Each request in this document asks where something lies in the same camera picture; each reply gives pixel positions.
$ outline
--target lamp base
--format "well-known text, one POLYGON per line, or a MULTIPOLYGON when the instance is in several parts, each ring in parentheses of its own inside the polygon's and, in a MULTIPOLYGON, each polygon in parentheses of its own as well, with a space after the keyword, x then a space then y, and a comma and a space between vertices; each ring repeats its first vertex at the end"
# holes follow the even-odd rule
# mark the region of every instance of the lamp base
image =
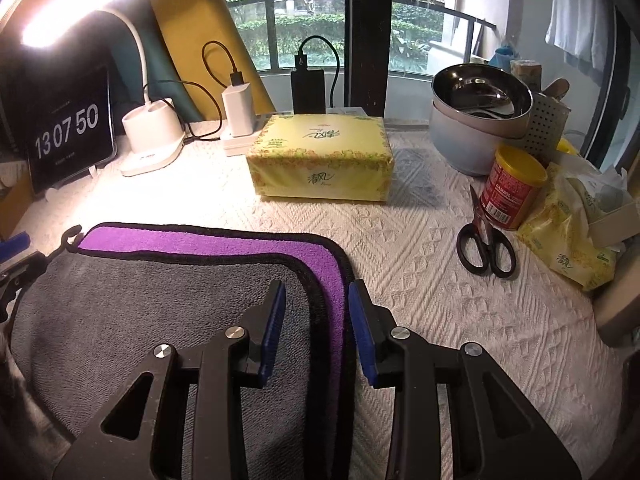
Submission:
POLYGON ((120 173, 124 176, 136 176, 168 166, 180 155, 183 139, 184 136, 171 144, 148 150, 148 152, 130 153, 122 163, 120 173))

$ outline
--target clock display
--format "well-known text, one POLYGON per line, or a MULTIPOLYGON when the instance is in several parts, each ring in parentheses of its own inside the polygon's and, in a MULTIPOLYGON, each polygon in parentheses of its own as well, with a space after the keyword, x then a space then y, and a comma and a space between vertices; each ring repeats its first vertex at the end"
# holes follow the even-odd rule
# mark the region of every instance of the clock display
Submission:
POLYGON ((105 67, 52 96, 33 115, 27 138, 36 194, 115 156, 105 67))

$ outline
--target power adapter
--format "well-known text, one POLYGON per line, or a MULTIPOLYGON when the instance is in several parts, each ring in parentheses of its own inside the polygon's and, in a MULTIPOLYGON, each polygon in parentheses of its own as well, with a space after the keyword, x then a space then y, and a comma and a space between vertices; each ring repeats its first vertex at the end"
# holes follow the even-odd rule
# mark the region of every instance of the power adapter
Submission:
POLYGON ((249 151, 260 134, 255 131, 254 99, 251 85, 244 82, 242 72, 230 74, 231 86, 222 92, 226 111, 226 128, 220 134, 226 156, 242 155, 249 151))
POLYGON ((325 114, 324 70, 309 70, 306 54, 295 56, 296 68, 291 71, 293 113, 325 114))

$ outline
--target metal screw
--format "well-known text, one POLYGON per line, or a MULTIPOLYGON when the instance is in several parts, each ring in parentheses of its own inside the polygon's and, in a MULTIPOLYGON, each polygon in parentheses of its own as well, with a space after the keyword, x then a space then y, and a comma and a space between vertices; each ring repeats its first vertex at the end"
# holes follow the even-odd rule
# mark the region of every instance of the metal screw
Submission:
POLYGON ((467 343, 465 345, 465 354, 478 357, 482 353, 482 347, 478 343, 467 343))
POLYGON ((244 328, 241 326, 230 326, 226 329, 225 335, 229 339, 240 339, 244 335, 244 328))
POLYGON ((158 359, 162 359, 163 357, 167 357, 171 355, 171 347, 169 345, 165 345, 162 343, 154 348, 154 355, 158 359))
POLYGON ((411 335, 408 328, 404 326, 396 326, 391 329, 391 337, 393 339, 407 339, 411 335))

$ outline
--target purple towel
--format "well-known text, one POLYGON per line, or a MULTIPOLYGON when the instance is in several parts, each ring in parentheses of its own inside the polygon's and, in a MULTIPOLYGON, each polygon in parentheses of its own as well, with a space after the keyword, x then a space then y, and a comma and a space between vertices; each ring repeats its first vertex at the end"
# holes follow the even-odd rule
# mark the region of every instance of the purple towel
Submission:
POLYGON ((344 252, 327 238, 308 234, 269 234, 205 229, 194 226, 100 224, 79 244, 82 253, 140 251, 199 256, 231 256, 280 253, 293 256, 309 267, 320 282, 329 311, 331 371, 327 427, 334 453, 333 478, 346 478, 353 433, 355 350, 346 309, 346 288, 353 271, 344 252))

